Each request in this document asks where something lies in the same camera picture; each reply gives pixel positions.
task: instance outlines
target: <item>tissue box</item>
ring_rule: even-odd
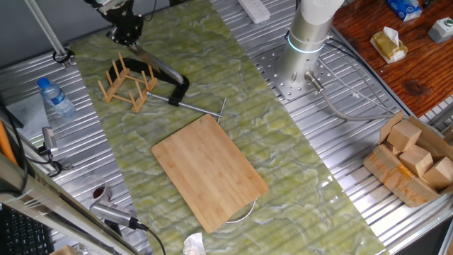
[[[402,21],[410,21],[414,18],[420,17],[422,9],[419,7],[418,2],[411,0],[386,0],[387,4],[398,15]]]
[[[374,34],[369,42],[387,64],[402,60],[406,57],[408,52],[408,48],[398,39],[398,32],[391,28],[385,27],[382,32]]]

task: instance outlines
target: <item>cable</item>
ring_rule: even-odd
[[[383,115],[373,115],[373,116],[367,116],[367,117],[355,117],[355,116],[349,116],[346,115],[335,106],[333,106],[332,102],[330,99],[327,97],[326,92],[324,90],[320,91],[320,94],[323,96],[324,100],[326,101],[328,107],[340,118],[343,118],[345,120],[351,120],[351,121],[366,121],[366,120],[377,120],[377,119],[383,119],[383,118],[392,118],[394,117],[394,114],[383,114]]]
[[[50,178],[54,178],[54,177],[57,177],[58,175],[60,175],[63,171],[63,166],[58,162],[58,161],[52,161],[52,166],[57,170],[57,173],[55,174],[48,174],[47,176],[49,176]]]
[[[355,52],[353,52],[351,49],[349,49],[349,47],[345,43],[343,43],[343,42],[341,42],[339,40],[336,40],[335,38],[331,38],[331,40],[336,42],[336,43],[338,43],[338,44],[340,44],[340,45],[342,45],[345,49],[348,49],[352,54],[349,54],[346,51],[344,51],[343,49],[340,49],[339,47],[336,47],[335,45],[332,45],[330,43],[326,43],[326,44],[331,46],[331,47],[334,47],[335,49],[340,50],[341,52],[343,52],[343,53],[347,54],[348,56],[354,58],[354,60],[359,62],[373,76],[373,78],[376,79],[376,81],[379,82],[382,85],[383,88],[385,88],[385,85],[382,83],[380,77],[378,77],[377,74],[374,73],[374,70],[369,68],[368,64],[365,61],[363,61],[359,56],[357,56],[357,54],[355,54]]]
[[[31,159],[29,157],[27,157],[28,160],[30,160],[31,162],[33,163],[36,163],[36,164],[51,164],[54,168],[57,169],[57,172],[55,174],[48,174],[47,176],[49,176],[50,178],[54,178],[58,175],[61,174],[61,172],[63,171],[63,166],[58,162],[58,161],[52,161],[52,155],[49,154],[49,160],[47,162],[42,162],[42,161],[38,161],[38,160],[34,160],[34,159]]]
[[[150,234],[153,235],[154,238],[156,238],[157,242],[161,245],[161,248],[162,248],[162,252],[164,253],[164,255],[166,255],[166,252],[165,252],[165,248],[164,248],[164,244],[162,244],[162,241],[159,239],[159,237],[157,236],[157,234],[154,234],[154,232],[152,232],[149,227],[147,227],[146,225],[142,224],[142,223],[137,223],[137,228],[141,229],[141,230],[144,230],[144,231],[148,231]]]
[[[11,127],[13,128],[14,135],[16,136],[16,140],[17,140],[17,143],[19,146],[19,150],[21,151],[21,155],[20,155],[21,159],[17,159],[17,157],[16,157],[16,160],[17,160],[19,166],[24,171],[24,176],[22,179],[22,187],[21,187],[21,195],[22,195],[25,190],[25,187],[27,186],[27,181],[28,181],[28,162],[27,162],[27,158],[25,157],[25,151],[23,149],[23,144],[21,142],[21,136],[19,135],[19,132],[17,131],[16,124],[14,123],[13,118],[11,117],[11,113],[9,111],[6,111],[6,115],[8,116],[8,120],[11,124]]]
[[[151,17],[149,17],[149,20],[143,18],[144,20],[148,21],[148,22],[151,22],[154,18],[154,13],[156,12],[156,5],[157,5],[157,0],[154,0],[154,8],[153,8],[153,12],[151,13]]]
[[[299,8],[300,1],[301,0],[296,0],[296,11],[297,11],[297,8]]]
[[[52,163],[52,159],[50,158],[49,156],[49,160],[47,162],[42,162],[42,161],[38,161],[38,160],[34,160],[34,159],[31,159],[29,157],[27,157],[27,159],[33,163],[36,163],[36,164],[50,164]]]

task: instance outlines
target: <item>metal base plate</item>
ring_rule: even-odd
[[[275,60],[283,51],[285,45],[276,47],[273,50],[252,59],[257,64],[258,70],[269,84],[273,84],[278,93],[284,96],[288,101],[294,100],[314,90],[310,83],[305,84],[288,84],[285,83],[276,72]],[[333,81],[333,75],[318,61],[318,69],[315,71],[316,77],[322,84]]]

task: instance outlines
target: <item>bottle cap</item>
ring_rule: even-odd
[[[48,86],[50,85],[50,81],[49,79],[47,78],[41,78],[41,79],[38,79],[38,86],[41,88],[41,89],[46,89]]]

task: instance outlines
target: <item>metal rod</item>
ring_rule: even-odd
[[[227,102],[227,98],[225,98],[225,99],[224,99],[224,102],[222,103],[222,107],[220,108],[220,114],[222,114],[222,113],[224,112],[225,102]]]
[[[44,34],[47,36],[47,39],[49,39],[50,44],[57,52],[57,54],[60,57],[66,56],[66,50],[63,48],[63,45],[58,40],[58,37],[55,35],[52,27],[50,26],[49,22],[42,13],[41,8],[38,6],[38,3],[36,3],[35,0],[25,0],[25,3],[27,4],[30,11],[33,13],[38,24],[40,24],[42,31],[44,31]]]
[[[154,98],[158,98],[158,99],[161,99],[161,100],[166,101],[166,102],[168,102],[170,100],[169,98],[167,98],[165,96],[156,95],[155,93],[151,93],[149,91],[148,91],[147,94],[148,94],[148,96],[152,96]],[[219,118],[222,117],[222,114],[215,113],[213,111],[206,110],[206,109],[203,109],[203,108],[200,108],[200,107],[197,107],[197,106],[192,106],[192,105],[187,104],[187,103],[180,102],[179,106],[186,107],[186,108],[189,108],[189,109],[192,109],[192,110],[195,110],[195,111],[200,111],[202,113],[207,113],[207,114],[210,114],[210,115],[213,115],[213,116],[217,116]]]

